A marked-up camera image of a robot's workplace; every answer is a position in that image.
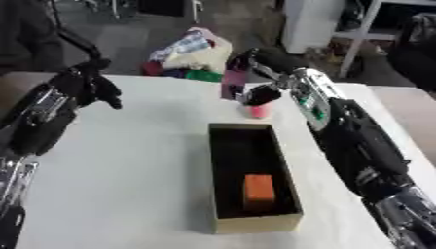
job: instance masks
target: metal robot arm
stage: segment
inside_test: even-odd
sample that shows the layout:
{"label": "metal robot arm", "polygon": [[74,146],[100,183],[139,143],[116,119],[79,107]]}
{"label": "metal robot arm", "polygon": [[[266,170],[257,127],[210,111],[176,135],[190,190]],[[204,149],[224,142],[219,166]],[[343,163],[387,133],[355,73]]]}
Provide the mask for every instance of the metal robot arm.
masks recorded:
{"label": "metal robot arm", "polygon": [[407,174],[410,161],[328,76],[296,57],[259,49],[237,57],[231,66],[273,79],[246,94],[235,92],[244,105],[262,105],[289,91],[327,160],[396,248],[436,248],[436,206]]}
{"label": "metal robot arm", "polygon": [[79,108],[105,101],[121,109],[120,90],[100,74],[106,59],[91,59],[33,89],[0,122],[0,248],[16,247],[25,218],[25,192],[45,154]]}

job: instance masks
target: white table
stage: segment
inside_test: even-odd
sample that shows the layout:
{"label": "white table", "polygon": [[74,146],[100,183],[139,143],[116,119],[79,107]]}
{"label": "white table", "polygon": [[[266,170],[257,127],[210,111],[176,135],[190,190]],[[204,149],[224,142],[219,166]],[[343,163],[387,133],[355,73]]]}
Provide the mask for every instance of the white table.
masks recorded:
{"label": "white table", "polygon": [[[259,121],[220,100],[218,84],[110,78],[124,92],[125,109],[83,109],[40,159],[19,249],[392,248],[317,149],[290,98]],[[436,201],[434,168],[409,136],[367,87],[341,88],[388,127],[413,161],[412,177]],[[305,211],[295,231],[210,234],[209,123],[273,125]]]}

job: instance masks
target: open box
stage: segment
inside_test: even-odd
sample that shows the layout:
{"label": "open box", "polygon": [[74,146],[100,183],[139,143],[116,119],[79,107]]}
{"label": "open box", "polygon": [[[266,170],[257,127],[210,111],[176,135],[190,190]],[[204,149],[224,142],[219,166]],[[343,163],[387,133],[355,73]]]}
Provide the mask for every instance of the open box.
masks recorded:
{"label": "open box", "polygon": [[[269,124],[210,124],[209,136],[216,233],[292,231],[303,209],[273,128]],[[272,176],[275,203],[271,210],[244,210],[246,174]]]}

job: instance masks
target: white shelf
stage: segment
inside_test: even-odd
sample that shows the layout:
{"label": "white shelf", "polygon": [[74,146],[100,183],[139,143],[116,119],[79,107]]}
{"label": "white shelf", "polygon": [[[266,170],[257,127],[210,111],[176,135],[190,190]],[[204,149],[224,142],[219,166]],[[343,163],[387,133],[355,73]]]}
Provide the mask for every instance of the white shelf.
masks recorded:
{"label": "white shelf", "polygon": [[[384,40],[393,41],[396,37],[394,30],[375,30],[365,35],[365,40]],[[337,38],[356,39],[358,38],[357,31],[340,31],[333,34]]]}
{"label": "white shelf", "polygon": [[341,65],[340,77],[344,78],[351,67],[354,58],[359,52],[360,45],[364,40],[387,40],[395,39],[395,32],[392,31],[376,31],[371,30],[374,19],[377,17],[382,4],[407,4],[407,5],[421,5],[421,6],[436,6],[436,0],[373,0],[367,13],[362,21],[360,28],[350,32],[336,32],[334,37],[351,39],[352,43],[346,53],[343,64]]}
{"label": "white shelf", "polygon": [[379,0],[382,3],[436,6],[435,0]]}

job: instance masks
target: orange block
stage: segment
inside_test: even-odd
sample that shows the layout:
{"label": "orange block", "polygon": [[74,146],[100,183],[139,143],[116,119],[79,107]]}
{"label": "orange block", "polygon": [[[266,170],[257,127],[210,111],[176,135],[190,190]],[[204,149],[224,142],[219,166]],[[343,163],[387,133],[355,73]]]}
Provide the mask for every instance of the orange block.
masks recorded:
{"label": "orange block", "polygon": [[275,203],[273,178],[271,175],[246,175],[244,182],[244,209],[268,211]]}

